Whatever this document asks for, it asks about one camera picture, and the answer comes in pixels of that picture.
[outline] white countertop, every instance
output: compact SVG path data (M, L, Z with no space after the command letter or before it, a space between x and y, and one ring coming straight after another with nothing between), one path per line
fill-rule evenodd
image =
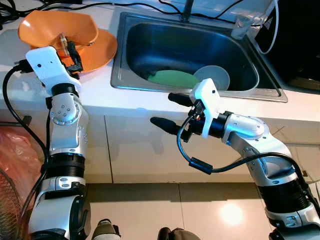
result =
M149 12L137 8L123 8L123 10L143 11L144 14ZM114 7L95 6L77 12L90 14L99 28L116 34L119 16L114 14ZM13 62L23 59L29 49L18 38L17 29L21 21L22 18L7 23L0 31L1 84L6 72L12 68ZM170 116L172 119L181 120L185 118L189 109L170 102L168 93L112 87L110 83L112 66L113 62L110 62L94 72L80 75L82 82L80 98L89 114L139 117L154 115L157 112L158 116ZM47 95L34 73L16 73L10 79L9 88L9 97L17 110L43 111L46 109ZM320 95L289 90L284 92L288 98L287 103L222 97L221 104L225 110L241 115L320 122ZM2 93L0 93L0 109L6 109Z

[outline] fan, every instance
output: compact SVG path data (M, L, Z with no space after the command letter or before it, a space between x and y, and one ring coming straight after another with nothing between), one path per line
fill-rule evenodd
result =
M13 240L21 203L14 182L0 168L0 240Z

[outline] orange bowl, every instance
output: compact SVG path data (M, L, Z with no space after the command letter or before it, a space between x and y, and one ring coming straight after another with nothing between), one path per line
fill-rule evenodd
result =
M58 55L64 51L60 35L74 41L77 50L91 45L98 37L98 27L92 17L83 13L67 11L33 11L20 23L19 38L31 48L53 46Z

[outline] white floor tile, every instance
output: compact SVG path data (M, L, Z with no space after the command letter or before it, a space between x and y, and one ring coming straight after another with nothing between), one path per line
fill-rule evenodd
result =
M90 184L91 236L108 218L121 240L157 240L162 227L183 228L178 184Z
M180 184L184 227L201 240L267 240L271 228L252 183Z

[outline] stainless steel sink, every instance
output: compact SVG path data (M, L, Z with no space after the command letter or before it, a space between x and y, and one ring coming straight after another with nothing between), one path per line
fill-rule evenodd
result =
M123 12L112 69L115 88L189 93L188 88L148 81L159 70L194 74L207 65L223 67L230 86L221 96L286 102L282 89L268 73L250 40L234 40L230 28L181 23Z

